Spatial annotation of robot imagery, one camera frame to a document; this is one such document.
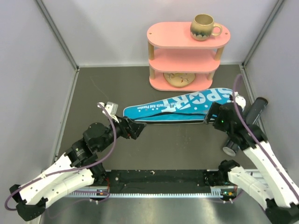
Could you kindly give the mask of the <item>blue sport racket bag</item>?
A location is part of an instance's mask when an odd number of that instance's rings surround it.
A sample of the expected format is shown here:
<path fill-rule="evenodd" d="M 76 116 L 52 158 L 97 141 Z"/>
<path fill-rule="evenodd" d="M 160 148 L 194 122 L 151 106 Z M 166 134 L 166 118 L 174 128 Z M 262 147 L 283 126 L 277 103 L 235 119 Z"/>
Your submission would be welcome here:
<path fill-rule="evenodd" d="M 233 90 L 211 88 L 126 107 L 123 116 L 147 124 L 202 123 L 213 102 L 230 103 Z"/>

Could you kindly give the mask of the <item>black shuttlecock tube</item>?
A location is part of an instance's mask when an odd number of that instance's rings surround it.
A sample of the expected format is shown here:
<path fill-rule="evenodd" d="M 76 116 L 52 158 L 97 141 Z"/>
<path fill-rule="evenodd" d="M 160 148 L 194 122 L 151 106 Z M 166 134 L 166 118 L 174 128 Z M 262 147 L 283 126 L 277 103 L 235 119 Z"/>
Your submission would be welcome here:
<path fill-rule="evenodd" d="M 256 123 L 260 114 L 267 106 L 268 101 L 263 97 L 257 97 L 250 108 L 245 112 L 244 118 L 247 125 Z M 236 156 L 239 146 L 235 144 L 230 138 L 224 144 L 222 150 L 229 156 Z"/>

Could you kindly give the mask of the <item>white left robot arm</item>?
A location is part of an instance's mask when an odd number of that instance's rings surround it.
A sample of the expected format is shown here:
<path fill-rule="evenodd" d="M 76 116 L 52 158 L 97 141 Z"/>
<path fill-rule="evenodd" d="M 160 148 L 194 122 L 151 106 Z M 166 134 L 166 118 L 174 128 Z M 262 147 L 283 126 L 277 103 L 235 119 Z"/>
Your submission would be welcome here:
<path fill-rule="evenodd" d="M 9 189 L 17 203 L 17 213 L 24 221 L 37 218 L 54 202 L 79 188 L 105 182 L 106 171 L 97 153 L 114 146 L 119 137 L 137 139 L 146 127 L 145 123 L 127 117 L 117 119 L 109 126 L 92 123 L 83 137 L 39 176 Z"/>

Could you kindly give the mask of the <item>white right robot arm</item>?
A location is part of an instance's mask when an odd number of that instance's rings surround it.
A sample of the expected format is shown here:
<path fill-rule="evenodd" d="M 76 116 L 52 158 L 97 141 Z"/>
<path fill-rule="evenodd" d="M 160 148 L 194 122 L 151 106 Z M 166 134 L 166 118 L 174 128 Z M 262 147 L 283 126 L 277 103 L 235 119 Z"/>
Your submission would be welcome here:
<path fill-rule="evenodd" d="M 237 185 L 264 210 L 273 224 L 295 224 L 299 221 L 299 188 L 282 167 L 271 149 L 267 136 L 257 125 L 248 125 L 242 107 L 234 102 L 213 102 L 204 123 L 213 120 L 213 127 L 225 132 L 254 163 L 265 180 L 258 181 L 234 160 L 224 160 L 216 177 L 207 177 L 210 185 L 219 182 Z"/>

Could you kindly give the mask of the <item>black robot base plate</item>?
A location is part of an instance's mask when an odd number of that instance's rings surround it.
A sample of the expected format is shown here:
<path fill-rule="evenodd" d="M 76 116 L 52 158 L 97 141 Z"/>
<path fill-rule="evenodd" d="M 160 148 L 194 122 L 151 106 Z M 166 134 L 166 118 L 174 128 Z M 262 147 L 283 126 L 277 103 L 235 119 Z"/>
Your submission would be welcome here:
<path fill-rule="evenodd" d="M 211 187 L 224 186 L 218 171 L 195 170 L 111 170 L 103 182 L 113 194 L 210 193 Z"/>

